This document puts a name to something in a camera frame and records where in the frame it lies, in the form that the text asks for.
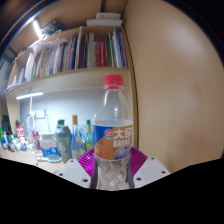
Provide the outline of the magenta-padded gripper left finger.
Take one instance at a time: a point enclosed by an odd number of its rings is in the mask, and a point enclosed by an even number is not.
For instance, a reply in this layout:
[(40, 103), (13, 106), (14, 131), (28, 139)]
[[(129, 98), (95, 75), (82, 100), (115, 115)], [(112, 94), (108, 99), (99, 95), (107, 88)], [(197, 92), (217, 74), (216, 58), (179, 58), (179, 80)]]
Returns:
[(57, 172), (57, 176), (84, 188), (95, 189), (97, 186), (97, 167), (94, 151), (89, 150), (79, 159), (70, 159)]

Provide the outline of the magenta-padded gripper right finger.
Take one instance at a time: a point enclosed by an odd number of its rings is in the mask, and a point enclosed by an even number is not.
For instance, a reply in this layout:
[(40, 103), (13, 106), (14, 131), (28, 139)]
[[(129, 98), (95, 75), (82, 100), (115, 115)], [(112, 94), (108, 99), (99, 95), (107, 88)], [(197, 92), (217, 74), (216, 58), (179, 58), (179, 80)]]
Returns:
[(147, 157), (140, 150), (131, 149), (128, 163), (128, 184), (130, 189), (146, 186), (169, 174), (170, 172), (156, 157)]

